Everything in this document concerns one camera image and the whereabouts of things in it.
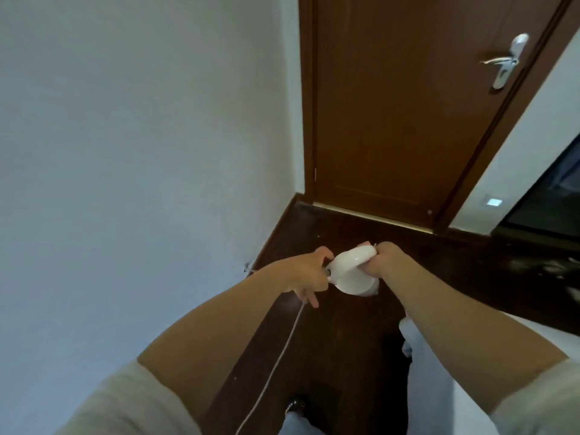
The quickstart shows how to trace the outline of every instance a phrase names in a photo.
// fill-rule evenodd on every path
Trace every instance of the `door handle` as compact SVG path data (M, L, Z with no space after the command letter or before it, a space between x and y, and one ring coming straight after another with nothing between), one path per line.
M511 75L514 67L520 63L521 52L524 50L524 47L526 47L526 43L529 39L530 36L528 34L519 34L511 42L509 56L500 56L497 58L491 58L490 60L481 61L481 63L485 65L499 65L498 75L495 77L494 83L491 86L494 90L500 90L505 87L509 75Z

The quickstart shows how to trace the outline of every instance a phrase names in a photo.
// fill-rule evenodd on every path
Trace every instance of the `person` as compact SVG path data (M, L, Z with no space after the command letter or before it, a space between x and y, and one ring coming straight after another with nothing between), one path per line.
M577 433L580 366L500 311L454 290L390 242L361 268L384 279L443 366L508 434ZM104 380L57 435L199 434L208 409L282 292L318 307L332 252L283 259L196 307ZM282 434L321 434L294 403Z

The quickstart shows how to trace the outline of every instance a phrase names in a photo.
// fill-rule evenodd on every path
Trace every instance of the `person's right arm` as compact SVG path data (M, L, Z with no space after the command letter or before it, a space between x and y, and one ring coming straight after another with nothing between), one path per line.
M490 414L567 358L511 317L454 290L390 242L362 266L381 277L451 376Z

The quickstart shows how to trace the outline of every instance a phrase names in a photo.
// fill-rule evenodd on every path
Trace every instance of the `hand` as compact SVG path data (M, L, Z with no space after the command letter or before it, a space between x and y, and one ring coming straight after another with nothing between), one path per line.
M359 246L370 245L368 241L359 244ZM392 268L393 261L403 254L403 251L392 242L382 242L375 245L376 255L374 255L368 262L361 264L359 269L375 278L383 278L385 272Z
M271 263L273 270L282 278L282 291L294 290L302 302L310 302L318 308L314 292L328 289L328 277L323 269L324 259L334 259L334 254L326 247L317 248L312 253L292 256Z

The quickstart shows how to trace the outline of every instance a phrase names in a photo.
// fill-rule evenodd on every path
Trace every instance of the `person's left arm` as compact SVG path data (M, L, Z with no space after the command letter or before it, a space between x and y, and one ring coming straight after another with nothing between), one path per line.
M137 361L199 420L280 293L294 290L318 307L314 292L328 288L324 258L332 252L320 247L265 266L185 314Z

